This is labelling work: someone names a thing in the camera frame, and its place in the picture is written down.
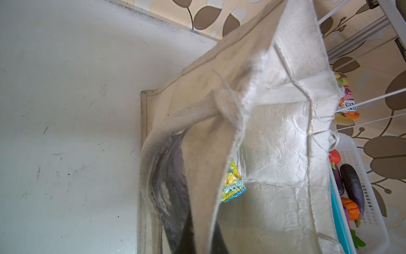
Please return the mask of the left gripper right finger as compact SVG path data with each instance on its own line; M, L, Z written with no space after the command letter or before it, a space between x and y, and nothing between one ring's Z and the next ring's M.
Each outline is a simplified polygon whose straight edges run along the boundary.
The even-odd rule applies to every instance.
M214 228L211 254L229 254L218 222L216 222Z

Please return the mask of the white canvas grocery bag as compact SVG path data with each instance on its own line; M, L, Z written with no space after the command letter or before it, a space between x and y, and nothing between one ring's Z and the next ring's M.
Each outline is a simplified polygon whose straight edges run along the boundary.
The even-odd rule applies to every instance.
M157 90L141 93L139 248L174 254L191 211L197 254L219 223L230 254L341 254L330 125L344 92L312 1L271 1ZM231 160L246 191L221 194Z

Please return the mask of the green snack bag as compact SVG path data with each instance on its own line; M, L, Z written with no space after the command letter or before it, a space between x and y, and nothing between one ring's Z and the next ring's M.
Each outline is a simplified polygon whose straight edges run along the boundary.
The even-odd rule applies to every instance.
M235 161L231 160L229 169L225 178L223 192L221 194L221 203L226 203L236 197L239 197L246 191L242 176L237 168Z

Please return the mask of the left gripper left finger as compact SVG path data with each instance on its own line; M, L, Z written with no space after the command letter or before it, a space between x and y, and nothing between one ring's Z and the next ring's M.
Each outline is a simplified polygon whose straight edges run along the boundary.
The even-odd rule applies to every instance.
M196 254L191 211L189 212L189 214L186 218L179 244L173 253L174 254Z

